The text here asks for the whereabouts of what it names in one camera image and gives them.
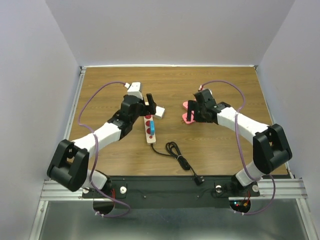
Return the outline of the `small pink plug adapter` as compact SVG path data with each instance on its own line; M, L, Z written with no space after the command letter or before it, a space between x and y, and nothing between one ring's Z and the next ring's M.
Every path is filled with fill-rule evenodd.
M196 121L194 120L194 112L192 111L191 112L191 116L190 116L190 119L188 119L188 113L184 113L182 115L182 120L185 124L189 125L189 124L192 124L192 123L195 123Z

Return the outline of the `blue plug adapter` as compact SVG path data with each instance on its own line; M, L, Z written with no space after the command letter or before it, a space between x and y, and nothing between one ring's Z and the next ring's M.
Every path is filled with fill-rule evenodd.
M155 123L153 120L149 121L149 130L150 130L150 135L153 136L155 134Z

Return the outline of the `white red power strip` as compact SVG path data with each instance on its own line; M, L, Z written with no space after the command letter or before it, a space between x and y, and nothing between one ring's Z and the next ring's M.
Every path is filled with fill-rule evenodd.
M150 121L154 121L153 115L147 115L143 117L144 128L145 128L145 138L148 145L156 143L156 131L154 135L150 135Z

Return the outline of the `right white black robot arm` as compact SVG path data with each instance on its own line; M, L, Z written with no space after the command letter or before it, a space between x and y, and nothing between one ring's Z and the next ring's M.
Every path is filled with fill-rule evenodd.
M279 124L260 123L238 113L223 101L217 103L209 89L198 91L194 97L183 104L187 110L184 115L186 123L215 123L234 131L237 141L242 136L253 147L252 161L232 176L230 189L233 194L242 195L251 183L292 159L285 131Z

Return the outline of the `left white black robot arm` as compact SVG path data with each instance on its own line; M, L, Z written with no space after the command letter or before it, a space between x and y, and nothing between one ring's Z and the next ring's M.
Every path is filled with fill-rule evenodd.
M124 95L120 109L97 130L81 124L91 133L73 141L60 141L48 166L47 176L72 192L93 187L100 197L108 196L111 193L108 177L95 171L99 150L128 135L139 117L156 113L157 104L152 94L148 93L146 98L148 104L134 95Z

